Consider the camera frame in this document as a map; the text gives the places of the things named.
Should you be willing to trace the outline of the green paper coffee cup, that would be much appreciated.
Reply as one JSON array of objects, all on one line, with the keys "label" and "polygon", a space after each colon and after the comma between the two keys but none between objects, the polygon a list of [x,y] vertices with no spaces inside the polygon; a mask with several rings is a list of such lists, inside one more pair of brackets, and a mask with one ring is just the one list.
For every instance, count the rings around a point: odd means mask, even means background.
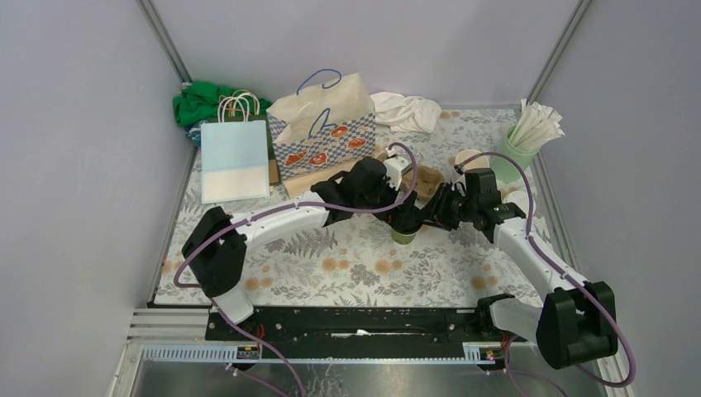
[{"label": "green paper coffee cup", "polygon": [[395,230],[391,230],[391,237],[392,239],[400,245],[408,245],[413,240],[415,239],[416,235],[418,234],[418,231],[415,232],[409,232],[409,233],[404,233],[404,232],[398,232]]}]

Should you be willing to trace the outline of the stack of black paper cups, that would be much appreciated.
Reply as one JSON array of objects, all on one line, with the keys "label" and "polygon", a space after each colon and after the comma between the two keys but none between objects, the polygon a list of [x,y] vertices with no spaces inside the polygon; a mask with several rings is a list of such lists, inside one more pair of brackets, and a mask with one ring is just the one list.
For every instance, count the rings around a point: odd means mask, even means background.
[{"label": "stack of black paper cups", "polygon": [[490,167],[487,156],[477,156],[480,151],[463,150],[454,159],[451,167],[451,183],[465,180],[465,172],[474,169],[488,169]]}]

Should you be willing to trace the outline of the blue checkered paper bag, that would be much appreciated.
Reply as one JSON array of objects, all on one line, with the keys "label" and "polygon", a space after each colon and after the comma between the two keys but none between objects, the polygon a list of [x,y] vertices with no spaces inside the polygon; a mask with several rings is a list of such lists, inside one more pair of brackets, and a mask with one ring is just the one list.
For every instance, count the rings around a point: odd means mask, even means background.
[{"label": "blue checkered paper bag", "polygon": [[376,115],[360,74],[320,69],[266,110],[289,197],[374,154]]}]

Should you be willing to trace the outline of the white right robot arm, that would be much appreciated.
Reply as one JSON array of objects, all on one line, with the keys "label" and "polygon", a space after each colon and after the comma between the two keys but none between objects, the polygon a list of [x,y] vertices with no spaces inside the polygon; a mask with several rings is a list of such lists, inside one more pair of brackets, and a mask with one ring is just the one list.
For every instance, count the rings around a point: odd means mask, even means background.
[{"label": "white right robot arm", "polygon": [[471,170],[457,186],[439,184],[422,212],[428,225],[448,231],[471,224],[518,266],[541,298],[540,307],[510,294],[479,299],[474,318],[479,337],[493,341],[504,332],[516,334],[535,343],[554,369],[618,352],[612,289],[588,281],[529,232],[526,213],[503,202],[492,170]]}]

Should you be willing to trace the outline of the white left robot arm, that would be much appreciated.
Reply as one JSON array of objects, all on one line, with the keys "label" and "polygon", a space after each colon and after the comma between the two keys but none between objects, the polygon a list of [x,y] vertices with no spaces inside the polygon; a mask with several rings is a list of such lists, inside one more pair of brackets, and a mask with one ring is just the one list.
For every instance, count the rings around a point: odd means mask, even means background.
[{"label": "white left robot arm", "polygon": [[257,321],[254,305],[240,284],[246,255],[287,235],[355,214],[373,214],[398,230],[409,219],[416,198],[412,188],[398,194],[405,175],[417,176],[415,160],[398,155],[385,160],[366,157],[351,170],[338,172],[278,206],[236,216],[212,208],[184,243],[183,265],[217,307],[225,329],[235,339],[245,340],[254,334]]}]

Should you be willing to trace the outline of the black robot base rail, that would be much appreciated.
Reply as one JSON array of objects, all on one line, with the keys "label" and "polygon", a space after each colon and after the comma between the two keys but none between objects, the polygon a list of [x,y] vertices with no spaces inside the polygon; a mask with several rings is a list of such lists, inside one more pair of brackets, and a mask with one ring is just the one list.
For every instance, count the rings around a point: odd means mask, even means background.
[{"label": "black robot base rail", "polygon": [[261,339],[293,359],[460,359],[465,347],[497,355],[507,336],[473,308],[256,306],[237,328],[208,315],[205,338],[216,342]]}]

